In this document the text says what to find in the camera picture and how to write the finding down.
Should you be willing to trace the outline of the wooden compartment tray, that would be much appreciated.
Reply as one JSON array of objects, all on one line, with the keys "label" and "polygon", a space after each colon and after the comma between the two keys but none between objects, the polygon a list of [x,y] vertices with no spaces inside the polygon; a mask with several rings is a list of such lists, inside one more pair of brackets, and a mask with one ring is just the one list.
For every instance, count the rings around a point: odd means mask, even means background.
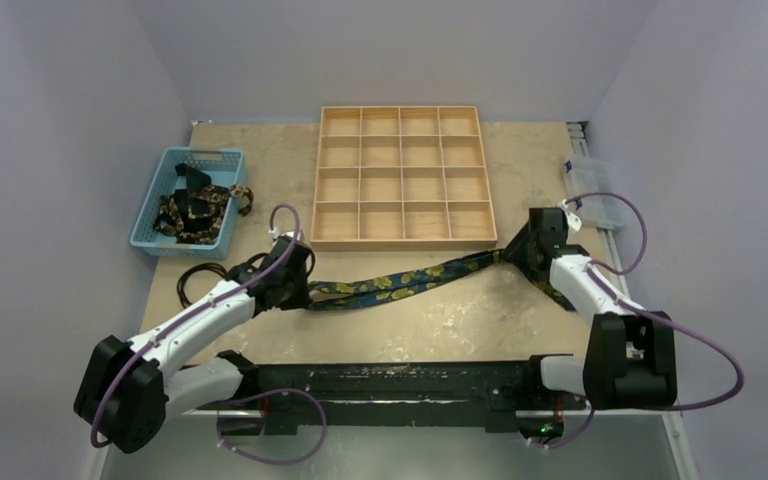
[{"label": "wooden compartment tray", "polygon": [[335,251],[495,246],[477,108],[323,107],[310,240]]}]

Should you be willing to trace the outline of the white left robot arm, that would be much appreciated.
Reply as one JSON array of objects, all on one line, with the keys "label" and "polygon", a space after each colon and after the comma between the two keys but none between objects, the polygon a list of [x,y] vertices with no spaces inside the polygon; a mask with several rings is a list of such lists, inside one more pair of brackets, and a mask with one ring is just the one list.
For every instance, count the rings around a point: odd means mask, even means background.
[{"label": "white left robot arm", "polygon": [[229,267],[218,283],[170,320],[127,340],[110,335],[93,349],[73,410],[90,427],[95,448],[123,453],[143,448],[164,422],[198,407],[227,402],[244,409],[258,382],[245,357],[222,353],[190,360],[230,330],[274,308],[309,302],[313,252],[291,234],[249,262]]}]

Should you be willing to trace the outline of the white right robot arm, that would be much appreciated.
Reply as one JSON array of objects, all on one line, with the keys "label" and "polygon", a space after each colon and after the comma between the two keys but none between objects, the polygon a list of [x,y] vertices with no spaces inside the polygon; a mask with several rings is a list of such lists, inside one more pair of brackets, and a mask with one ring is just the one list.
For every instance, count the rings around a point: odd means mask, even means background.
[{"label": "white right robot arm", "polygon": [[569,241],[575,222],[559,207],[532,208],[503,249],[503,260],[589,327],[584,357],[534,356],[537,370],[521,392],[544,407],[560,392],[582,396],[598,410],[666,409],[677,399],[672,329],[650,319],[595,267],[588,251]]}]

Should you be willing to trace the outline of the blue floral tie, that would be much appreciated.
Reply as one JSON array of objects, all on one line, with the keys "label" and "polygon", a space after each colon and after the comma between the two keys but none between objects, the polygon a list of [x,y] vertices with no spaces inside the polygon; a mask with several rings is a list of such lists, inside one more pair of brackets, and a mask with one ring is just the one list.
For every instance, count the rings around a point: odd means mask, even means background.
[{"label": "blue floral tie", "polygon": [[485,250],[443,263],[353,282],[311,281],[310,294],[323,294],[321,300],[311,299],[309,311],[348,311],[371,308],[403,300],[428,290],[460,280],[469,275],[503,263],[511,264],[512,255],[502,249]]}]

